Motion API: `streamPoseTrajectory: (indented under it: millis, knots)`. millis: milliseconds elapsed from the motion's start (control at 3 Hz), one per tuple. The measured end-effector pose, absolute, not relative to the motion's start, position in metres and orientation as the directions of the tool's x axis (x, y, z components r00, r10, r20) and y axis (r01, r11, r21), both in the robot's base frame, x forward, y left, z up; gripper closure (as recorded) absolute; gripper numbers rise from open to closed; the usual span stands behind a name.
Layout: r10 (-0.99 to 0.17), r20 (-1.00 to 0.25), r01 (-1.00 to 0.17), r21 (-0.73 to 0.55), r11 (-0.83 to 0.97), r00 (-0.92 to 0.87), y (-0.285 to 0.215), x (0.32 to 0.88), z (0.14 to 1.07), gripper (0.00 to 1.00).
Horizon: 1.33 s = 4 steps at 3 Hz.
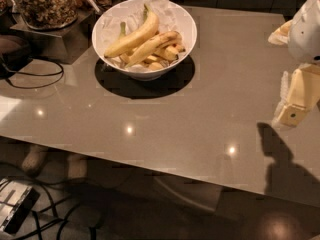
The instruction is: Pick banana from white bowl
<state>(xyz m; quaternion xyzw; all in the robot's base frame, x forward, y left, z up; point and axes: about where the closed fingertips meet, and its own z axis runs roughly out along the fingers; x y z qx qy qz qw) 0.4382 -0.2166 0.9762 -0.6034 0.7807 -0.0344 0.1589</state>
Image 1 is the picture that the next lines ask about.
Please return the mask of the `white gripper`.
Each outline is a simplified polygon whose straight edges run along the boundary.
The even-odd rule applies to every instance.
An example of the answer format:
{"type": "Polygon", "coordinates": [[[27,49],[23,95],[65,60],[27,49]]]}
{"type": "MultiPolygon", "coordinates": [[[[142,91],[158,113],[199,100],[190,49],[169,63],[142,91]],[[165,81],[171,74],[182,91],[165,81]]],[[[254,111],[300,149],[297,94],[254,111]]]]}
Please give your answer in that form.
{"type": "Polygon", "coordinates": [[[290,54],[302,63],[292,74],[281,78],[280,102],[272,125],[297,127],[320,101],[320,0],[307,0],[299,11],[273,31],[268,42],[286,45],[290,54]]]}

